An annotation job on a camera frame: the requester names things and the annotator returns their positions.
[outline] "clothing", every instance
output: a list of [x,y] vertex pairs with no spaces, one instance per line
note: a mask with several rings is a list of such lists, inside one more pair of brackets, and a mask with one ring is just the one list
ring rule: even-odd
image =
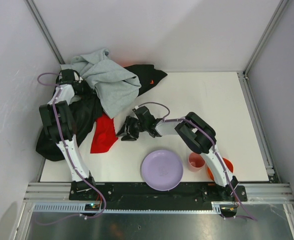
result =
[[[83,97],[69,105],[72,116],[76,122],[76,140],[78,146],[84,141],[88,133],[92,131],[95,120],[102,116],[103,109],[96,94]],[[49,139],[41,130],[36,152],[51,161],[64,160],[64,156],[56,143]]]
[[96,120],[96,131],[92,140],[90,153],[106,153],[117,140],[113,119],[103,114]]
[[151,64],[136,64],[125,67],[128,71],[139,77],[141,88],[138,96],[154,88],[167,74],[164,71],[156,70]]
[[111,119],[136,99],[141,87],[138,76],[112,61],[106,48],[76,56],[71,64],[61,65],[61,69],[76,70],[91,88],[96,89],[101,105]]

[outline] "orange bowl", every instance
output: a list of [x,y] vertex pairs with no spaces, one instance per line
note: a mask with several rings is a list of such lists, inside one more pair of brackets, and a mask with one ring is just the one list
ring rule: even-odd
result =
[[[233,173],[233,171],[234,171],[233,164],[232,164],[228,159],[226,159],[226,158],[224,158],[224,157],[223,157],[223,161],[225,162],[225,164],[226,164],[227,168],[230,170],[230,172]],[[212,172],[211,172],[211,170],[210,170],[209,167],[207,167],[207,173],[208,173],[210,179],[211,179],[212,181],[214,181],[215,178],[213,177]]]

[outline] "plate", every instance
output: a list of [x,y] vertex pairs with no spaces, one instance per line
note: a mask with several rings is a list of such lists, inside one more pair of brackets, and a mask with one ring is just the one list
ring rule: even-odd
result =
[[151,188],[168,191],[175,188],[182,179],[182,161],[172,151],[153,151],[144,159],[141,172],[143,179]]

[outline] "gray towel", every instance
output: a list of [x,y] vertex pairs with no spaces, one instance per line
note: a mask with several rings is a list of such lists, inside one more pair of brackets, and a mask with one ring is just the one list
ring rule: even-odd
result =
[[104,111],[112,119],[136,99],[141,84],[137,75],[112,61],[108,55],[109,50],[104,48],[75,56],[71,64],[60,66],[62,70],[76,70],[90,87],[96,89]]

